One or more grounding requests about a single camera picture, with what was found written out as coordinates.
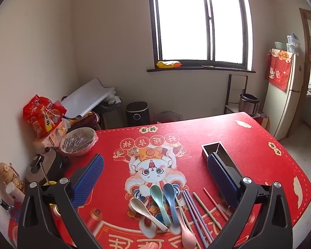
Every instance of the plastic wrap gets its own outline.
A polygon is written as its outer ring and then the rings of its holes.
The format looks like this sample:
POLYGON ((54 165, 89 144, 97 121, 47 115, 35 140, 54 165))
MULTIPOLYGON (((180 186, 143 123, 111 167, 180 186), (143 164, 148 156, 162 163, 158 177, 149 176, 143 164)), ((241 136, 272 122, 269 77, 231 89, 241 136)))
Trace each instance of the plastic wrap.
POLYGON ((98 139, 93 129, 88 127, 78 128, 62 138, 60 149, 67 155, 83 155, 95 145, 98 139))

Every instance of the pink chopstick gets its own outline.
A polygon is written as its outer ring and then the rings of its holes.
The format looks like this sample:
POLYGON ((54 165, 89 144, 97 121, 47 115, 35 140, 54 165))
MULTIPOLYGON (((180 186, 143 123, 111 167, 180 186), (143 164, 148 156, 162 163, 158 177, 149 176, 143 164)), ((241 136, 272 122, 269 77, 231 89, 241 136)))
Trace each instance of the pink chopstick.
POLYGON ((206 238, 209 240, 209 243, 212 243, 212 239, 211 239, 210 235, 207 233, 207 231, 206 231, 206 229, 205 229, 205 227, 204 227, 204 225, 203 225, 201 219, 199 218, 199 216, 198 216, 198 214, 197 214, 197 212, 196 212, 194 206, 192 205, 192 203, 191 203, 191 201, 190 201, 190 199, 189 199, 189 197, 188 197, 187 195, 186 195, 186 198, 187 198, 187 201, 189 202, 189 205, 190 205, 192 211, 194 212, 194 214, 195 214, 195 216, 196 216, 196 219, 198 220, 198 222, 199 222, 199 224, 200 224, 200 226, 201 226, 203 232, 205 233, 206 238))
POLYGON ((214 201, 213 197, 211 197, 211 195, 209 194, 209 192, 207 192, 207 190, 205 189, 205 187, 203 187, 205 193, 208 195, 208 197, 210 198, 210 200, 213 202, 213 204, 216 206, 216 208, 219 210, 219 212, 222 214, 222 216, 225 218, 226 221, 228 221, 228 217, 225 215, 225 213, 221 210, 221 208, 217 205, 217 203, 214 201))

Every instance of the blue spoon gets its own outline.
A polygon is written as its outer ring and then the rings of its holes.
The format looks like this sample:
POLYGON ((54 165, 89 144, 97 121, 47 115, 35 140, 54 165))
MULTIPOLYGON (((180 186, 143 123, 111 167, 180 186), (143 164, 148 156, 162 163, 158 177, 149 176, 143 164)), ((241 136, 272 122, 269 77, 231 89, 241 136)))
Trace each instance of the blue spoon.
POLYGON ((177 213, 175 210, 175 204, 174 204, 174 201, 175 201, 174 187, 171 184, 165 184, 163 186, 163 194, 165 195, 168 201, 174 225, 180 225, 180 221, 178 220, 178 216, 177 216, 177 213))

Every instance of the red tablecloth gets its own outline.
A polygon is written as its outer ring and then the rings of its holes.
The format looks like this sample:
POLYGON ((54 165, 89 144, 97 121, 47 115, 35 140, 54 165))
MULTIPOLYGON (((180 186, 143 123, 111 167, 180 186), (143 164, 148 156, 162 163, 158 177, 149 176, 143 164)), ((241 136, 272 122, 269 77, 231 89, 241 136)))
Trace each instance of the red tablecloth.
MULTIPOLYGON (((128 207, 129 199, 141 198, 150 212, 158 216, 159 210, 149 197, 149 187, 157 183, 171 183, 177 189, 196 192, 216 219, 225 220, 203 191, 205 187, 218 203, 223 203, 219 191, 209 174, 202 156, 202 144, 221 141, 244 176, 255 183, 271 184, 279 181, 285 191, 294 225, 311 201, 311 183, 284 147, 269 135, 254 119, 241 112, 237 114, 188 120, 153 126, 120 128, 97 132, 99 140, 85 156, 72 158, 67 176, 85 166, 95 153, 104 157, 105 169, 86 204, 79 208, 83 220, 92 225, 92 231, 104 248, 139 248, 150 241, 162 248, 182 248, 180 230, 170 228, 159 233, 153 224, 135 214, 128 207), (159 175, 144 175, 152 158, 159 175), (92 219, 95 209, 100 209, 100 221, 92 219)), ((184 204, 181 195, 179 200, 184 204)), ((213 237, 219 233, 206 212, 199 205, 213 237)), ((222 205, 228 214, 230 210, 222 205)), ((244 242, 253 227, 259 206, 255 205, 249 221, 237 244, 244 242)), ((188 211, 185 212, 192 222, 188 211)), ((11 220, 9 236, 15 223, 11 220)), ((62 223, 60 232, 67 243, 72 240, 62 223)), ((199 238, 195 226, 193 231, 199 238)))

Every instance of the floor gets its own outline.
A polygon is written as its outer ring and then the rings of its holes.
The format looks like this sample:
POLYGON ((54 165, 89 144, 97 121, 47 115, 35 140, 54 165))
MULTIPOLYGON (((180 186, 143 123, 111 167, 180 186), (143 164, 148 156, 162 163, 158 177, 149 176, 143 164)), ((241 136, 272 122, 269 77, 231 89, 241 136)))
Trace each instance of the floor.
MULTIPOLYGON (((311 130, 301 124, 290 138, 280 140, 289 154, 311 181, 311 130)), ((293 248, 296 248, 311 230, 311 202, 293 228, 293 248)))

